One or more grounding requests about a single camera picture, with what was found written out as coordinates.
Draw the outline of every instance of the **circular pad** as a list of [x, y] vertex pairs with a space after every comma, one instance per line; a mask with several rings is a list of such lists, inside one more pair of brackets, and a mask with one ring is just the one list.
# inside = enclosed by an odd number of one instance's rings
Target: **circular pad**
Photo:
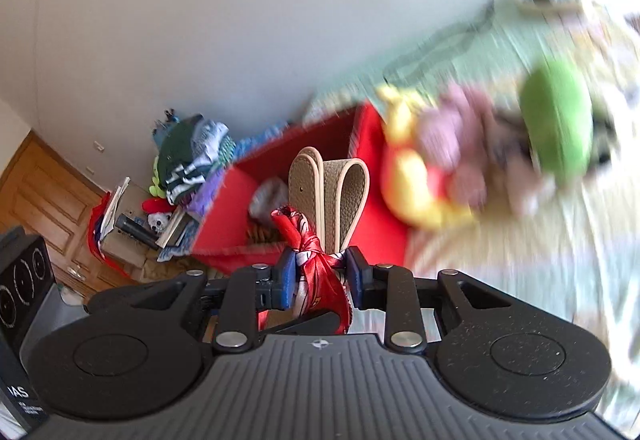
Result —
[[80, 344], [74, 362], [84, 373], [117, 376], [142, 366], [149, 349], [140, 339], [122, 334], [94, 337]]
[[611, 370], [595, 336], [524, 304], [474, 310], [444, 336], [435, 360], [463, 400], [525, 422], [593, 410]]
[[512, 334], [495, 341], [491, 356], [498, 366], [518, 375], [545, 375], [557, 370], [566, 354], [553, 339], [538, 334]]
[[171, 404], [203, 360], [167, 314], [116, 306], [53, 332], [28, 360], [36, 393], [50, 410], [85, 420], [136, 418]]

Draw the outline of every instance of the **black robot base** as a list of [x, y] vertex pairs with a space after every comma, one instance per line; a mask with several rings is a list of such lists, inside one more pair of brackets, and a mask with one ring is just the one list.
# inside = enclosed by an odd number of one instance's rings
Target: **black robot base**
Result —
[[[345, 268], [354, 306], [386, 312], [382, 341], [334, 335], [330, 311], [259, 331], [258, 311], [291, 305], [289, 249], [228, 279], [190, 271], [98, 294], [31, 354], [50, 417], [29, 438], [622, 438], [593, 413], [611, 365], [587, 331], [458, 271], [417, 279], [356, 247]], [[427, 341], [421, 308], [440, 341]]]

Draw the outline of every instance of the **blue gripper pad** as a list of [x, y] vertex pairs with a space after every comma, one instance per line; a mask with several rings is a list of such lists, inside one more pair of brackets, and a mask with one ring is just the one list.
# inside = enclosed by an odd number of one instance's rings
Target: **blue gripper pad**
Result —
[[364, 287], [372, 281], [372, 268], [365, 260], [359, 248], [351, 246], [344, 254], [344, 263], [349, 281], [351, 299], [355, 308], [362, 307]]
[[293, 305], [293, 292], [297, 282], [295, 252], [289, 247], [284, 249], [272, 272], [278, 277], [278, 288], [271, 290], [272, 302], [279, 303], [279, 310], [287, 310]]

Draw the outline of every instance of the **yellow stuffed toy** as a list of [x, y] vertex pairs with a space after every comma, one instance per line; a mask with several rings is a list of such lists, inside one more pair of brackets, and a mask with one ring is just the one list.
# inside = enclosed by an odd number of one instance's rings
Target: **yellow stuffed toy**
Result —
[[377, 88], [376, 94], [386, 103], [381, 189], [389, 210], [404, 223], [421, 229], [437, 230], [475, 221], [471, 207], [447, 198], [447, 175], [427, 166], [415, 149], [416, 123], [429, 107], [427, 101], [415, 90], [388, 85]]

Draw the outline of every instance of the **beige leather strap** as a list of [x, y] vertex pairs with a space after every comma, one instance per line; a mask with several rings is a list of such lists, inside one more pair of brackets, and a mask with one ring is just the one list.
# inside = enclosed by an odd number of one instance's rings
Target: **beige leather strap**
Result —
[[291, 164], [289, 203], [314, 226], [327, 254], [347, 248], [368, 194], [369, 170], [360, 159], [323, 162], [306, 147]]

